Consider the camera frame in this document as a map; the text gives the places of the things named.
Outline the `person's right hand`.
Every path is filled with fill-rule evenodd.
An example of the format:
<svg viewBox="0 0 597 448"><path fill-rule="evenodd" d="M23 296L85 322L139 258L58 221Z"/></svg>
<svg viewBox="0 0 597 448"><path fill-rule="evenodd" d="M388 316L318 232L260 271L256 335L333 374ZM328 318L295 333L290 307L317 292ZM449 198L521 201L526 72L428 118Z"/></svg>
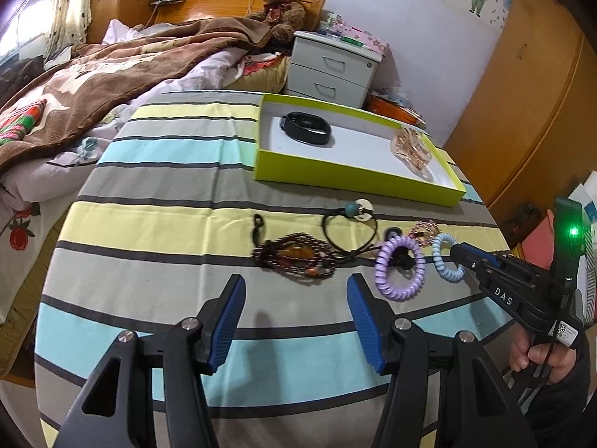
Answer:
<svg viewBox="0 0 597 448"><path fill-rule="evenodd" d="M550 367L548 384L559 383L574 369L578 353L564 345L556 344L550 349L549 344L531 345L529 333L517 326L510 347L509 367L520 372L530 363L546 364Z"/></svg>

